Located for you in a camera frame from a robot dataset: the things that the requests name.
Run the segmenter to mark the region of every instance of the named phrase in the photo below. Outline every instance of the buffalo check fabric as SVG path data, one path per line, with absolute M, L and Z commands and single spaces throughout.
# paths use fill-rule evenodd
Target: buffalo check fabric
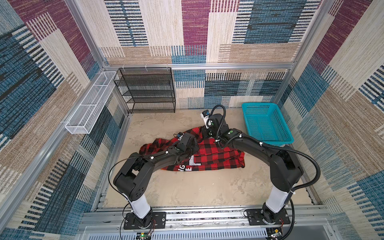
M 182 161 L 180 165 L 165 167 L 163 168 L 164 170 L 203 171 L 245 167 L 243 151 L 230 147 L 224 149 L 217 147 L 213 138 L 203 139 L 201 129 L 202 127 L 196 127 L 185 131 L 192 134 L 198 142 L 199 150 L 193 155 L 193 158 Z M 140 148 L 139 154 L 148 155 L 164 151 L 168 147 L 175 145 L 177 142 L 177 137 L 174 137 L 171 140 L 157 138 L 153 143 L 143 145 Z

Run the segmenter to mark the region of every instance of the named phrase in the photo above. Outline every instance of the beige floor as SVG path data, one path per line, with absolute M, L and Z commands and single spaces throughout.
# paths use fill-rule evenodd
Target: beige floor
M 138 152 L 143 144 L 153 142 L 155 138 L 171 139 L 174 133 L 203 125 L 201 112 L 202 109 L 176 110 L 176 113 L 134 114 L 119 160 Z M 230 128 L 246 132 L 241 109 L 228 109 L 225 120 Z M 116 166 L 111 179 L 122 164 Z M 200 172 L 158 170 L 152 174 L 145 195 L 153 207 L 253 205 L 263 204 L 271 188 L 269 167 L 258 158 L 246 154 L 245 168 Z M 292 200 L 295 204 L 311 203 L 305 189 L 297 190 Z M 120 194 L 112 188 L 108 189 L 105 207 L 121 207 L 126 203 Z

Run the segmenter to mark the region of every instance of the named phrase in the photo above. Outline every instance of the patterned carpet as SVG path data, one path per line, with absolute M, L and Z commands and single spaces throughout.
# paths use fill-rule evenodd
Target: patterned carpet
M 79 0 L 78 4 L 105 61 L 124 65 L 291 62 L 320 2 Z M 174 71 L 176 108 L 270 102 L 285 71 Z
M 336 0 L 279 106 L 344 239 L 384 236 L 384 2 Z M 302 159 L 306 178 L 313 167 Z
M 0 0 L 0 202 L 99 70 L 64 0 Z M 111 96 L 67 134 L 0 239 L 66 239 L 100 186 L 123 120 Z

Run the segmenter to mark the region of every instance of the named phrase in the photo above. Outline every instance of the white mesh shelf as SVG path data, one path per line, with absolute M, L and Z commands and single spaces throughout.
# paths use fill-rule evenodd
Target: white mesh shelf
M 65 128 L 71 134 L 89 134 L 119 78 L 115 71 L 102 72 L 88 91 Z

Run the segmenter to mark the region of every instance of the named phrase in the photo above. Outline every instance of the black metal mesh rack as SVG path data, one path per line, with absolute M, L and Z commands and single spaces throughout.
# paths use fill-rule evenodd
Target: black metal mesh rack
M 120 68 L 115 81 L 131 113 L 174 113 L 171 68 Z

